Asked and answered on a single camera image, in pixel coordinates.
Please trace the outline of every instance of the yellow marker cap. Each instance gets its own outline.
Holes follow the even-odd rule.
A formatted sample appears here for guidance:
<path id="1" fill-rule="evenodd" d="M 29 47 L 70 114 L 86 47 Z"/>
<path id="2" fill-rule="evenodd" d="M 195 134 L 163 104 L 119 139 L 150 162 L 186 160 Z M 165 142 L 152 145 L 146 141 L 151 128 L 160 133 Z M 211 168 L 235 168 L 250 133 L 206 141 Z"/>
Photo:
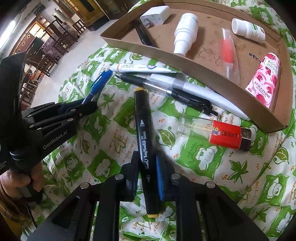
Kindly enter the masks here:
<path id="1" fill-rule="evenodd" d="M 144 90 L 142 87 L 135 88 L 135 91 Z"/>
<path id="2" fill-rule="evenodd" d="M 157 218 L 159 214 L 147 214 L 149 218 Z"/>

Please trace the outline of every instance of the white charger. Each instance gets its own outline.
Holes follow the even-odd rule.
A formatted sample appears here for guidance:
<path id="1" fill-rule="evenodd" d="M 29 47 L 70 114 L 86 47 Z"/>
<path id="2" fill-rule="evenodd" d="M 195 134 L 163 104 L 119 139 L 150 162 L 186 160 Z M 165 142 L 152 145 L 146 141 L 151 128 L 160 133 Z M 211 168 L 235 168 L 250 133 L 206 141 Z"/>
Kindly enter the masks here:
<path id="1" fill-rule="evenodd" d="M 169 6 L 158 6 L 150 8 L 146 13 L 144 13 L 140 20 L 144 26 L 150 25 L 161 25 L 168 19 L 171 15 Z"/>

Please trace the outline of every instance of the blue pen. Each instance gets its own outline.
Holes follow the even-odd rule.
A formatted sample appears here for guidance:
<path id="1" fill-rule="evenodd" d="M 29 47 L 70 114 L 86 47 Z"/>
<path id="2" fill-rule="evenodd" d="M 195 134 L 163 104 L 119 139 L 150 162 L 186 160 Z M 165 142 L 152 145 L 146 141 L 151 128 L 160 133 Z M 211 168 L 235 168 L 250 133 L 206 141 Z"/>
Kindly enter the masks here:
<path id="1" fill-rule="evenodd" d="M 104 70 L 99 76 L 98 78 L 92 83 L 91 88 L 101 79 L 101 77 L 106 73 L 106 71 Z"/>
<path id="2" fill-rule="evenodd" d="M 85 97 L 84 101 L 82 104 L 87 103 L 92 100 L 92 98 L 101 90 L 103 87 L 106 85 L 107 81 L 110 79 L 111 75 L 113 74 L 113 71 L 108 70 L 106 71 L 103 75 L 101 74 L 101 77 L 99 76 L 99 79 L 96 81 L 94 84 L 93 88 Z"/>

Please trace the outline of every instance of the cardboard tray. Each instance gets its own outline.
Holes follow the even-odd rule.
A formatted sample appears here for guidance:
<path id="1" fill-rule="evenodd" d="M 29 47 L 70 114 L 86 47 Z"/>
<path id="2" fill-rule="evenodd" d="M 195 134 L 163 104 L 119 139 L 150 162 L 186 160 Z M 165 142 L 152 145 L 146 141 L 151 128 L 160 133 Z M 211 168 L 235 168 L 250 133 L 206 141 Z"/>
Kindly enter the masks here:
<path id="1" fill-rule="evenodd" d="M 168 5 L 172 14 L 163 25 L 148 28 L 158 48 L 141 43 L 132 21 L 148 9 Z M 192 45 L 186 58 L 173 53 L 174 31 L 182 14 L 191 12 L 198 17 L 197 41 Z M 240 85 L 222 76 L 219 57 L 221 28 L 231 30 L 233 18 L 243 19 L 264 28 L 266 41 L 258 44 L 232 33 L 235 44 Z M 264 132 L 270 133 L 289 125 L 293 79 L 290 57 L 284 39 L 268 26 L 236 9 L 205 0 L 151 0 L 111 25 L 101 37 L 112 47 L 128 50 L 163 62 L 203 82 L 237 107 L 239 107 Z M 261 104 L 245 88 L 259 67 L 260 60 L 268 53 L 275 53 L 281 66 L 278 76 L 277 93 L 270 109 Z"/>

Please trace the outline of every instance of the black pen cap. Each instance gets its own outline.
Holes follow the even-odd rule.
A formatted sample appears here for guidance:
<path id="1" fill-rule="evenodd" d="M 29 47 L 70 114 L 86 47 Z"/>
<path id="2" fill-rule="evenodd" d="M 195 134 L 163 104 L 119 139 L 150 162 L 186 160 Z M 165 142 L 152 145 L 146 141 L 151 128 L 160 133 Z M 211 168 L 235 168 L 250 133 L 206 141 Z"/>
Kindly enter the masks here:
<path id="1" fill-rule="evenodd" d="M 143 113 L 146 114 L 147 111 L 150 111 L 148 93 L 144 90 L 144 88 L 136 88 L 134 92 L 134 97 L 135 115 L 142 115 Z"/>
<path id="2" fill-rule="evenodd" d="M 121 79 L 124 82 L 130 83 L 130 84 L 138 86 L 138 87 L 143 87 L 145 81 L 147 81 L 144 78 L 133 76 L 133 75 L 130 75 L 129 73 L 122 73 Z"/>

